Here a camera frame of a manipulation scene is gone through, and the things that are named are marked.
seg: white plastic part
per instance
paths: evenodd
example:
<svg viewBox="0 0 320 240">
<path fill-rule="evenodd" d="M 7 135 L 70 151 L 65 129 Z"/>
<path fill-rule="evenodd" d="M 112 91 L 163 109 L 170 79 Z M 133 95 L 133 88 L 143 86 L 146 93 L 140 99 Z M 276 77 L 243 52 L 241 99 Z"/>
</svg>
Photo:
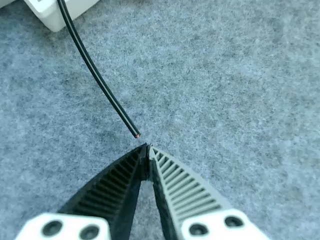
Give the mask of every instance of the white plastic part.
<svg viewBox="0 0 320 240">
<path fill-rule="evenodd" d="M 44 227 L 53 221 L 62 223 L 60 230 L 52 236 L 44 235 Z M 88 226 L 98 228 L 97 236 L 90 239 L 111 240 L 109 224 L 105 219 L 61 213 L 43 213 L 30 219 L 15 240 L 82 240 L 81 232 Z"/>
<path fill-rule="evenodd" d="M 66 26 L 57 0 L 24 0 L 33 13 L 53 32 Z M 99 0 L 65 0 L 72 20 L 79 17 Z"/>
<path fill-rule="evenodd" d="M 12 3 L 13 1 L 15 1 L 15 0 L 0 0 L 0 8 Z"/>
<path fill-rule="evenodd" d="M 231 219 L 231 222 L 227 221 L 230 226 L 226 223 L 227 218 Z M 240 220 L 243 225 L 237 226 L 234 224 L 237 221 L 232 222 L 232 218 Z M 269 240 L 243 212 L 234 208 L 188 218 L 181 231 L 184 240 Z"/>
</svg>

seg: ribbed gripper pad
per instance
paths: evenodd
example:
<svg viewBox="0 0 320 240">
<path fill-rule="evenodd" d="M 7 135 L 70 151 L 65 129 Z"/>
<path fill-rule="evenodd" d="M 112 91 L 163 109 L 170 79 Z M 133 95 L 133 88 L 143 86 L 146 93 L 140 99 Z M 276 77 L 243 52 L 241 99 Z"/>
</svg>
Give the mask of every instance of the ribbed gripper pad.
<svg viewBox="0 0 320 240">
<path fill-rule="evenodd" d="M 185 219 L 231 208 L 218 191 L 179 160 L 153 146 L 148 157 L 166 240 L 182 240 Z"/>
<path fill-rule="evenodd" d="M 58 212 L 104 218 L 109 223 L 112 240 L 127 240 L 145 167 L 146 148 L 144 144 L 109 165 Z"/>
</svg>

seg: gray carpet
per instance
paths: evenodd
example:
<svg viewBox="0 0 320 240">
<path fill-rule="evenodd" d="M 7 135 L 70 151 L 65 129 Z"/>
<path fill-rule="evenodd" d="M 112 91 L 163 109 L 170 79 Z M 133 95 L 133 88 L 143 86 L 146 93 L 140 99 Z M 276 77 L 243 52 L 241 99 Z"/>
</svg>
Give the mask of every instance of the gray carpet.
<svg viewBox="0 0 320 240">
<path fill-rule="evenodd" d="M 101 0 L 75 21 L 134 139 L 66 29 L 0 9 L 0 239 L 147 142 L 272 239 L 319 236 L 319 0 Z M 163 235 L 151 183 L 131 240 Z"/>
</svg>

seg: black cable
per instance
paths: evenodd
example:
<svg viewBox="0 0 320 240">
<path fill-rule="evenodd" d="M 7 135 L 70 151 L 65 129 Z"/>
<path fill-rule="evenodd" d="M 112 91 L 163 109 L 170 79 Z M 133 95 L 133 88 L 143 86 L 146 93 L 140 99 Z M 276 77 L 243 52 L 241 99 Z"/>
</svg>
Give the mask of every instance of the black cable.
<svg viewBox="0 0 320 240">
<path fill-rule="evenodd" d="M 136 139 L 139 138 L 140 133 L 139 133 L 138 129 L 136 128 L 136 126 L 134 125 L 132 120 L 129 118 L 129 116 L 127 115 L 125 110 L 122 108 L 120 103 L 117 101 L 116 97 L 113 95 L 110 88 L 107 86 L 106 82 L 104 81 L 103 77 L 101 76 L 100 72 L 98 71 L 97 67 L 95 66 L 94 62 L 91 60 L 84 44 L 82 43 L 82 41 L 77 33 L 77 30 L 73 24 L 73 21 L 72 21 L 70 14 L 68 12 L 65 0 L 57 0 L 57 1 L 59 4 L 59 8 L 60 8 L 62 17 L 65 21 L 65 25 L 68 28 L 69 33 L 70 33 L 76 47 L 78 48 L 85 64 L 87 65 L 88 69 L 90 70 L 92 76 L 94 77 L 94 79 L 98 83 L 99 87 L 101 88 L 101 90 L 103 91 L 105 96 L 108 98 L 108 100 L 110 101 L 110 103 L 112 104 L 112 106 L 114 107 L 116 112 L 119 114 L 119 116 L 121 117 L 121 119 L 123 120 L 123 122 L 125 123 L 127 128 L 130 130 L 132 135 Z"/>
</svg>

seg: screw hole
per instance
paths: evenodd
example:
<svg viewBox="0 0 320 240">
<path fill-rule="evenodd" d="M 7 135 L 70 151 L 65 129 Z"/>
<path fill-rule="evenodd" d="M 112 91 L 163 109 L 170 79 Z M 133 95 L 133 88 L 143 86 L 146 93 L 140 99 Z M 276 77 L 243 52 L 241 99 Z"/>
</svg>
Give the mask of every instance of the screw hole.
<svg viewBox="0 0 320 240">
<path fill-rule="evenodd" d="M 242 220 L 236 216 L 228 216 L 225 218 L 224 222 L 230 228 L 240 227 L 244 224 Z"/>
<path fill-rule="evenodd" d="M 80 238 L 83 240 L 91 240 L 98 236 L 99 228 L 95 225 L 85 227 L 81 233 Z"/>
<path fill-rule="evenodd" d="M 62 228 L 62 222 L 57 221 L 57 220 L 50 221 L 43 227 L 42 233 L 46 237 L 51 237 L 51 236 L 59 233 L 61 228 Z"/>
<path fill-rule="evenodd" d="M 208 233 L 207 227 L 199 223 L 191 225 L 191 227 L 189 228 L 189 231 L 190 231 L 190 234 L 194 236 L 201 236 Z"/>
</svg>

